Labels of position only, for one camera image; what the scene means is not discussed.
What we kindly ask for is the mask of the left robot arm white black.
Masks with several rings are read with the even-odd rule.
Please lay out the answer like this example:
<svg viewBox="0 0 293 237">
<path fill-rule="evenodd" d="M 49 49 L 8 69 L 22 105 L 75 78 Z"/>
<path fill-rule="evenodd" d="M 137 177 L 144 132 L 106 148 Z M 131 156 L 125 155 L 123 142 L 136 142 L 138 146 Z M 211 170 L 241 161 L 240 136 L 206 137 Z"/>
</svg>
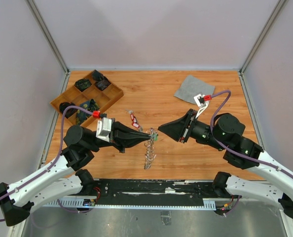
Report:
<svg viewBox="0 0 293 237">
<path fill-rule="evenodd" d="M 98 121 L 97 130 L 71 126 L 63 141 L 66 148 L 47 165 L 12 184 L 0 183 L 2 222 L 8 227 L 26 220 L 44 204 L 68 195 L 89 195 L 94 179 L 84 167 L 100 148 L 114 147 L 120 153 L 151 138 L 115 119 Z"/>
</svg>

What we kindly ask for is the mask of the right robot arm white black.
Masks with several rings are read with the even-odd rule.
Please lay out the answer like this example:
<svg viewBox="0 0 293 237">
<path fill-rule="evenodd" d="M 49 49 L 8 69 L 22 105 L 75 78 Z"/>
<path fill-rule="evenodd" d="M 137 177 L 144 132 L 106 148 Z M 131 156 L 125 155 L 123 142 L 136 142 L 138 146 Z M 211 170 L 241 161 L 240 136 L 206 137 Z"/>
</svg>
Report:
<svg viewBox="0 0 293 237">
<path fill-rule="evenodd" d="M 293 219 L 293 172 L 280 165 L 259 144 L 243 136 L 245 125 L 230 113 L 214 114 L 210 124 L 195 117 L 190 109 L 183 117 L 159 126 L 173 140 L 197 143 L 224 151 L 223 159 L 241 170 L 265 178 L 269 184 L 257 184 L 226 172 L 218 172 L 212 184 L 219 198 L 245 197 L 275 205 Z"/>
</svg>

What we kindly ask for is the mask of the metal disc keyring holder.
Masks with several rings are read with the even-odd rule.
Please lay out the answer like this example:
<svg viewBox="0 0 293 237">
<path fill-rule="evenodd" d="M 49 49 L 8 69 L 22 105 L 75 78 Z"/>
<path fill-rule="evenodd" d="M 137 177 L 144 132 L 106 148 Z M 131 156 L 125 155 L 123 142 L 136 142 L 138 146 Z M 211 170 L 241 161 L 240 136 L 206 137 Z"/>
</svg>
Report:
<svg viewBox="0 0 293 237">
<path fill-rule="evenodd" d="M 156 154 L 154 151 L 154 143 L 158 139 L 158 132 L 154 128 L 150 128 L 149 130 L 150 138 L 146 141 L 145 147 L 146 147 L 146 153 L 145 153 L 145 163 L 144 163 L 144 169 L 150 169 L 152 162 L 155 160 Z"/>
</svg>

